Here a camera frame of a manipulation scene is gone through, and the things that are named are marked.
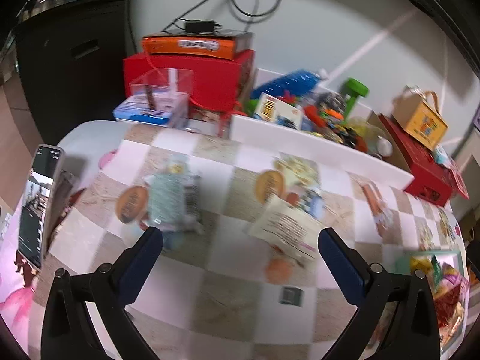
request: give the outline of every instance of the smartphone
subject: smartphone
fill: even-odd
[[[18,251],[38,270],[42,268],[53,230],[50,216],[63,157],[60,147],[39,145],[22,197]]]

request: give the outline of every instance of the blue gripper pad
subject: blue gripper pad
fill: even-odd
[[[357,258],[355,258],[355,261],[351,261],[351,257],[353,257],[351,254],[357,254],[358,252],[349,249],[332,228],[323,229],[320,232],[318,250],[346,301],[359,307],[366,296],[366,286],[368,285],[366,282],[368,277],[365,277],[367,263],[360,255],[358,255],[360,261],[357,261]],[[363,274],[359,273],[354,265],[355,263],[359,263],[359,268],[363,271]]]
[[[117,259],[117,262],[120,262],[124,254],[127,257],[123,261],[127,265],[126,267],[121,267],[124,270],[118,278],[117,293],[119,304],[125,306],[137,300],[143,284],[145,284],[153,265],[157,261],[160,252],[162,252],[162,248],[162,232],[155,227],[149,227],[135,245],[130,249],[126,249]]]

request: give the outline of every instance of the red gift box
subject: red gift box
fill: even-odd
[[[437,206],[445,206],[454,191],[450,170],[438,165],[427,148],[404,132],[395,121],[384,115],[379,115],[379,118],[392,135],[414,176],[404,191]]]
[[[188,69],[193,71],[191,101],[210,111],[230,112],[254,65],[255,51],[246,50],[233,61],[197,55],[152,54],[150,60],[157,68]],[[131,95],[129,83],[152,69],[144,52],[123,60],[125,94]]]

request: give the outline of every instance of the black square object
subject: black square object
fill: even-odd
[[[283,287],[282,296],[280,297],[281,304],[289,304],[292,306],[302,305],[303,291],[296,287]]]

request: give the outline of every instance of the white wall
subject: white wall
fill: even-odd
[[[132,0],[137,45],[201,0]],[[254,0],[238,0],[251,10]],[[262,0],[260,10],[274,0]],[[213,19],[243,29],[227,0],[212,0],[189,19]],[[252,26],[256,65],[287,73],[325,68],[338,90],[348,77],[370,88],[364,103],[389,113],[406,85],[433,90],[443,99],[449,130],[445,140],[466,132],[480,100],[480,85],[468,64],[440,28],[408,0],[283,0],[267,21]],[[445,148],[452,152],[456,144]]]

